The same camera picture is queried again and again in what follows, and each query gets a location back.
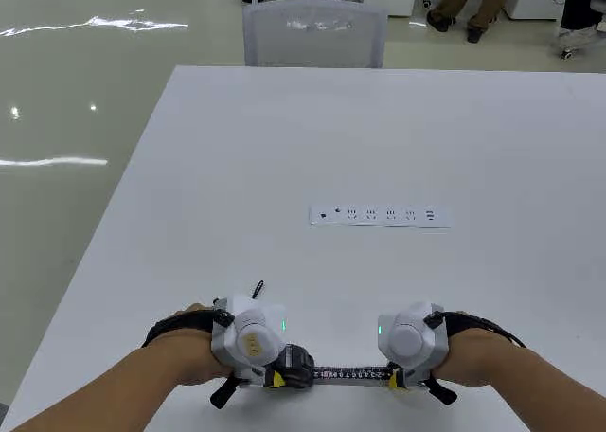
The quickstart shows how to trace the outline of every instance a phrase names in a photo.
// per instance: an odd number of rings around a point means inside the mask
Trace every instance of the power strip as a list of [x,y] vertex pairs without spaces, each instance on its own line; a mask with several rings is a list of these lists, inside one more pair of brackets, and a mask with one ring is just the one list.
[[312,225],[450,228],[448,215],[436,207],[335,205],[310,207]]

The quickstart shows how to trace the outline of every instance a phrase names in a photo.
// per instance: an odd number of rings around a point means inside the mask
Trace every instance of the white chair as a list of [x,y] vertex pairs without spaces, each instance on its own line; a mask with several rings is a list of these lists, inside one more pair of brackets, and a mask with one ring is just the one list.
[[383,66],[387,12],[335,0],[283,0],[243,10],[246,65]]

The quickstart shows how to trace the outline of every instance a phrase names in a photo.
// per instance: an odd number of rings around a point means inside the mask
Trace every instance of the yellow label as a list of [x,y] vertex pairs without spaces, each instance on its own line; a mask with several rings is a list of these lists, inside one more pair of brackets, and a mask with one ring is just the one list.
[[258,342],[256,333],[247,334],[242,340],[249,356],[259,356],[263,353],[263,347]]

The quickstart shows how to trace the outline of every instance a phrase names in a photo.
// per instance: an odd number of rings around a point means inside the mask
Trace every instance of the glossy floor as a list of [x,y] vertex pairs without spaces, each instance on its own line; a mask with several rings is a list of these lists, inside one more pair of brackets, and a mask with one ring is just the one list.
[[[559,60],[553,33],[553,23],[502,20],[469,45],[460,29],[392,19],[384,66],[606,71],[605,50]],[[172,68],[242,60],[239,0],[0,0],[0,402],[10,403]]]

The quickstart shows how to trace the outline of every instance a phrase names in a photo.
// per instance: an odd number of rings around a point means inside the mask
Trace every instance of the forearm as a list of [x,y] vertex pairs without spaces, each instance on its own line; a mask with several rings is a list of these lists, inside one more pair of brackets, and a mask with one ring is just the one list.
[[533,351],[513,346],[498,350],[490,384],[532,432],[604,430],[606,398]]
[[167,349],[133,351],[98,379],[32,418],[16,432],[141,431],[177,386]]

